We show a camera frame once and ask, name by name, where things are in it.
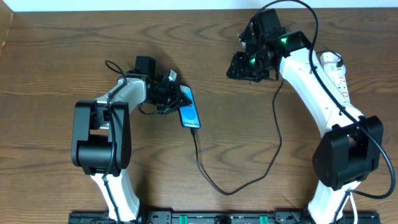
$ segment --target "white cable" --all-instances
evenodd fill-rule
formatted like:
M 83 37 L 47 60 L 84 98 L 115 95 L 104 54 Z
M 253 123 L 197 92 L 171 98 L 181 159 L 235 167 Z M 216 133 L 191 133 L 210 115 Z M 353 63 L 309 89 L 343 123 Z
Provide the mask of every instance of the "white cable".
M 357 222 L 358 222 L 358 213 L 356 212 L 356 206 L 355 206 L 353 194 L 349 195 L 349 200 L 351 201 L 351 206 L 353 207 L 353 212 L 354 212 L 354 223 L 353 224 L 357 224 Z

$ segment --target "white wall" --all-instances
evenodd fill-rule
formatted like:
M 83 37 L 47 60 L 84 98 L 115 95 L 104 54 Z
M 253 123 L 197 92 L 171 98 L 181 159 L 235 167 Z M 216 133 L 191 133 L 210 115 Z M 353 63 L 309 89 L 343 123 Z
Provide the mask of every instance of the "white wall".
M 398 0 L 303 0 L 311 7 L 398 7 Z M 4 0 L 14 12 L 258 9 L 270 0 Z M 281 2 L 274 8 L 297 8 Z

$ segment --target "wooden tabletop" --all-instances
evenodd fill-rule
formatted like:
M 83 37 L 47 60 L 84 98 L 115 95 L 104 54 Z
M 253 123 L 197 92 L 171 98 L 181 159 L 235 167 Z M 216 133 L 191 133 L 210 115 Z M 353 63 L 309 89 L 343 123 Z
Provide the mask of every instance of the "wooden tabletop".
M 307 10 L 277 12 L 287 30 L 300 29 L 312 39 L 314 21 Z M 351 102 L 382 121 L 383 146 L 398 170 L 398 9 L 316 12 L 316 50 L 330 48 L 343 56 Z M 129 70 L 136 55 L 150 55 L 181 74 L 201 119 L 201 163 L 222 189 L 261 176 L 279 143 L 271 107 L 279 83 L 226 79 L 233 54 L 243 50 L 237 34 L 254 13 L 17 13 L 0 59 L 0 222 L 66 223 L 74 210 L 107 210 L 98 186 L 70 157 L 75 103 L 101 96 L 116 83 L 106 59 Z M 146 205 L 175 211 L 304 208 L 317 187 L 312 155 L 320 134 L 288 83 L 275 108 L 283 146 L 270 174 L 230 197 L 199 173 L 192 137 L 178 113 L 145 116 L 135 110 L 128 167 L 135 193 Z M 381 159 L 358 189 L 383 194 L 389 184 Z M 355 200 L 358 210 L 396 222 L 397 192 L 385 200 Z

